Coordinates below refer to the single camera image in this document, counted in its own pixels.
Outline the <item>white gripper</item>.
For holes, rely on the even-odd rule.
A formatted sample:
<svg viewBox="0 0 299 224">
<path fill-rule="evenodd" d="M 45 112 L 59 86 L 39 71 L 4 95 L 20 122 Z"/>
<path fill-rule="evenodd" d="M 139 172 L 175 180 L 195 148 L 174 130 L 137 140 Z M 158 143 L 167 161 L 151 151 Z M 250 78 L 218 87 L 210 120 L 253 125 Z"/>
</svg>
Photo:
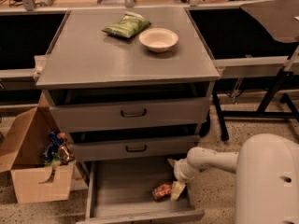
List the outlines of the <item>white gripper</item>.
<svg viewBox="0 0 299 224">
<path fill-rule="evenodd" d="M 174 181 L 172 184 L 170 196 L 170 200 L 174 202 L 179 198 L 180 194 L 185 189 L 185 183 L 188 183 L 194 179 L 196 176 L 196 170 L 189 165 L 186 159 L 180 159 L 178 161 L 174 159 L 167 159 L 167 161 L 171 167 L 174 168 L 174 176 L 177 179 L 177 181 Z"/>
</svg>

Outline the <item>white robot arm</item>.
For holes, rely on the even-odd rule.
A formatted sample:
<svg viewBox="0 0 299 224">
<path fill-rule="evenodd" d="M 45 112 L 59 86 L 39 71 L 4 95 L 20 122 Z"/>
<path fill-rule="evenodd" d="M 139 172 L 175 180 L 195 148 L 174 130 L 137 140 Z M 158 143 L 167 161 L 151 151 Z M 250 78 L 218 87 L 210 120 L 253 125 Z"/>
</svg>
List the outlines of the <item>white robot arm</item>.
<svg viewBox="0 0 299 224">
<path fill-rule="evenodd" d="M 235 174 L 235 224 L 299 224 L 299 145 L 271 133 L 249 138 L 237 152 L 193 147 L 168 161 L 175 179 L 217 168 Z"/>
</svg>

